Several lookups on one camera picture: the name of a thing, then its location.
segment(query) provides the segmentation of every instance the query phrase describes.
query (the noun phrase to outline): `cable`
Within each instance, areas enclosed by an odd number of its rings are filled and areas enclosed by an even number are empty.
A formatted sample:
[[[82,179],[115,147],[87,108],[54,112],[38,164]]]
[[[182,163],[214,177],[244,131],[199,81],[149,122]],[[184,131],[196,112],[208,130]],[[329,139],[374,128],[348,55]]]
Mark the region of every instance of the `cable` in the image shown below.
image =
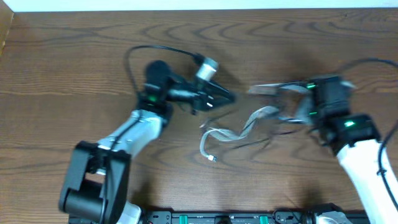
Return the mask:
[[[203,135],[200,139],[200,146],[199,146],[200,154],[203,155],[208,160],[216,162],[217,157],[207,153],[206,149],[205,149],[206,139],[209,135],[211,135],[215,139],[222,141],[222,142],[230,142],[230,141],[237,141],[237,140],[244,139],[251,132],[256,120],[261,119],[261,118],[270,117],[270,116],[276,114],[276,112],[277,112],[277,108],[275,108],[273,106],[265,106],[263,108],[256,110],[255,112],[253,112],[250,115],[249,119],[246,121],[246,124],[244,125],[242,131],[239,134],[236,134],[232,130],[229,130],[229,129],[210,128],[209,130],[207,130],[203,133]]]
[[[114,141],[112,142],[110,150],[113,150],[116,147],[116,145],[119,143],[119,140],[123,137],[123,135],[126,134],[132,127],[134,127],[141,120],[141,118],[142,118],[142,110],[138,110],[138,118],[132,124],[130,124],[125,130],[123,130],[120,134],[118,134],[115,137]]]
[[[380,62],[380,63],[385,63],[387,65],[391,65],[395,68],[398,68],[398,63],[396,63],[392,60],[384,60],[384,59],[378,59],[378,58],[362,58],[362,59],[354,60],[350,63],[347,63],[347,64],[341,66],[340,68],[335,70],[333,73],[341,74],[353,67],[356,67],[358,65],[361,65],[363,63],[368,63],[368,62]]]
[[[242,145],[240,145],[240,146],[232,147],[230,150],[233,150],[233,149],[240,149],[240,148],[246,147],[246,146],[253,146],[253,145],[255,145],[255,144],[260,144],[260,143],[262,143],[262,142],[269,141],[269,140],[270,140],[269,138],[261,139],[261,140],[255,141],[255,142],[250,142],[250,143],[242,144]]]
[[[212,118],[207,118],[206,121],[205,121],[203,124],[201,124],[201,125],[199,126],[199,128],[206,129],[207,126],[208,126],[208,124],[210,124],[210,123],[212,123],[212,122],[215,122],[216,120],[218,120],[218,119],[220,119],[220,118],[222,118],[222,117],[225,117],[225,116],[227,116],[227,115],[229,115],[229,114],[231,114],[231,113],[234,113],[234,112],[235,112],[235,111],[228,111],[228,112],[223,113],[223,114],[221,114],[221,115],[219,115],[219,116],[215,116],[215,117],[212,117]]]
[[[277,133],[276,135],[295,134],[295,133],[297,133],[297,132],[299,132],[299,131],[301,131],[301,130],[303,130],[303,129],[305,129],[305,126],[303,126],[302,128],[295,129],[295,130],[285,131],[285,132],[282,132],[282,133]]]
[[[377,172],[378,175],[381,175],[381,179],[384,182],[384,186],[386,187],[387,193],[391,198],[392,203],[394,204],[395,208],[398,211],[398,203],[394,197],[394,195],[391,192],[390,186],[388,185],[387,179],[386,179],[386,170],[382,166],[382,153],[383,150],[386,150],[387,143],[390,141],[391,137],[394,135],[394,133],[398,130],[398,121],[395,123],[395,125],[392,127],[392,129],[388,132],[386,138],[384,141],[381,143],[380,148],[379,148],[379,154],[377,155],[377,163],[379,164],[379,171]]]

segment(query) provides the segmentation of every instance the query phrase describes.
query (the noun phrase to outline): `green light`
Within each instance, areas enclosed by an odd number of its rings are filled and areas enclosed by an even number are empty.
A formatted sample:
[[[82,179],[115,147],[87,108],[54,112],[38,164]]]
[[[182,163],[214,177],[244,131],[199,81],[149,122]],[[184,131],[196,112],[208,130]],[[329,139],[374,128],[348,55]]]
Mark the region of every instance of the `green light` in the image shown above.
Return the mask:
[[[314,84],[314,83],[307,84],[307,88],[315,88],[315,87],[316,87],[316,84]]]
[[[180,215],[180,224],[188,224],[188,216]]]
[[[355,124],[355,122],[354,121],[346,121],[345,123],[344,123],[344,125],[348,128],[348,127],[350,127],[350,126],[352,126],[352,125],[354,125]]]
[[[260,224],[268,224],[268,216],[262,215],[260,216]]]
[[[148,100],[152,102],[156,102],[156,96],[148,96]]]

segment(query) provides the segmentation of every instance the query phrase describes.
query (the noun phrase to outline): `wooden table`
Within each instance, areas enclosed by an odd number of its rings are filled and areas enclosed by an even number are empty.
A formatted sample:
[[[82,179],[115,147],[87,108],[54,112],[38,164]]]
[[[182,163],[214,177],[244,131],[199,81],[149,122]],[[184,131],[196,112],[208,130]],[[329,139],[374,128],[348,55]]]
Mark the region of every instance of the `wooden table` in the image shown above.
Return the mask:
[[[122,57],[133,45],[162,44],[213,57],[216,80],[242,98],[224,123],[238,129],[266,100],[248,101],[250,85],[327,73],[350,60],[398,60],[397,9],[68,12],[17,14],[0,59],[0,222],[66,223],[58,197],[80,140],[95,142],[135,107]],[[142,70],[164,59],[189,78],[183,55],[142,50]],[[397,119],[398,74],[371,63],[344,74],[358,88],[354,112],[369,113],[385,134]],[[210,140],[220,161],[198,150],[200,122],[175,109],[170,126],[133,161],[129,199],[174,210],[272,210],[333,202],[362,209],[328,149],[301,132],[272,144],[228,150]],[[389,158],[398,166],[395,136]]]

